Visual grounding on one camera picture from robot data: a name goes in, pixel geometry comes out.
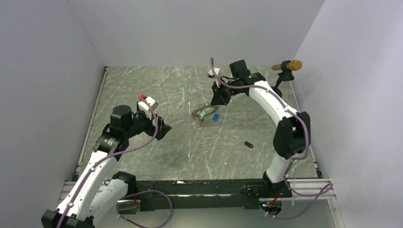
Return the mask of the blue plastic key tag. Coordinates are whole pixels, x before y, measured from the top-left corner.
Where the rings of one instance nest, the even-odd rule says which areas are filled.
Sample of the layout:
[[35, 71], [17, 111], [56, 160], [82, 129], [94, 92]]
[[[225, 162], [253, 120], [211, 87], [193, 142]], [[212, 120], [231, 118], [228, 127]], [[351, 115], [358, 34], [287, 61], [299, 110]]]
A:
[[214, 114], [213, 116], [213, 121], [217, 122], [219, 120], [219, 115], [218, 114]]

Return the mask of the green plastic key tag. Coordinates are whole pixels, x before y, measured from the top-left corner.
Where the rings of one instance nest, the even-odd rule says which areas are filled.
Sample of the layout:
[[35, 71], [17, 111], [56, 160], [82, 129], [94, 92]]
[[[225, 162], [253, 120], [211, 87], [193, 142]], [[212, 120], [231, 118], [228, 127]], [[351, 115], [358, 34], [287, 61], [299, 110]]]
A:
[[197, 115], [201, 120], [203, 120], [206, 116], [210, 115], [211, 113], [214, 113], [214, 109], [205, 108], [205, 109], [200, 110], [197, 113]]

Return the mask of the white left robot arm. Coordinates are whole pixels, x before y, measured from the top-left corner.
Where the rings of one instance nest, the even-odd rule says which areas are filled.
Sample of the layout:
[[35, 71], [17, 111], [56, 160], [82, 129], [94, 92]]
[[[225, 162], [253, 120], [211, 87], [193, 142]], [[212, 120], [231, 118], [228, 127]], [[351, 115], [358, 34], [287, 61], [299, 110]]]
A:
[[129, 200], [136, 195], [136, 177], [126, 172], [117, 172], [108, 186], [102, 184], [128, 148], [130, 138], [145, 133], [151, 139], [161, 140], [171, 130], [157, 114], [149, 118], [140, 109], [143, 106], [144, 102], [138, 102], [135, 113], [127, 105], [113, 108], [110, 122], [97, 139], [87, 166], [57, 208], [44, 212], [43, 227], [95, 228], [119, 199]]

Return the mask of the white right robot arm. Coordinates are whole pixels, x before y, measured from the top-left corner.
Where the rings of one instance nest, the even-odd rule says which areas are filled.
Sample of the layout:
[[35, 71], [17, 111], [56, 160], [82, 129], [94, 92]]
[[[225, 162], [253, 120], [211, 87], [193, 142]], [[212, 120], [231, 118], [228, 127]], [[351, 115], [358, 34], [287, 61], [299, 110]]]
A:
[[231, 67], [233, 78], [224, 82], [215, 71], [214, 59], [210, 58], [209, 76], [215, 78], [211, 105], [228, 105], [233, 96], [244, 93], [256, 101], [275, 123], [273, 148], [276, 154], [263, 174], [262, 184], [263, 193], [272, 198], [280, 192], [279, 183], [286, 181], [293, 162], [307, 157], [311, 143], [310, 116], [288, 105], [261, 73], [249, 71], [244, 60], [234, 62]]

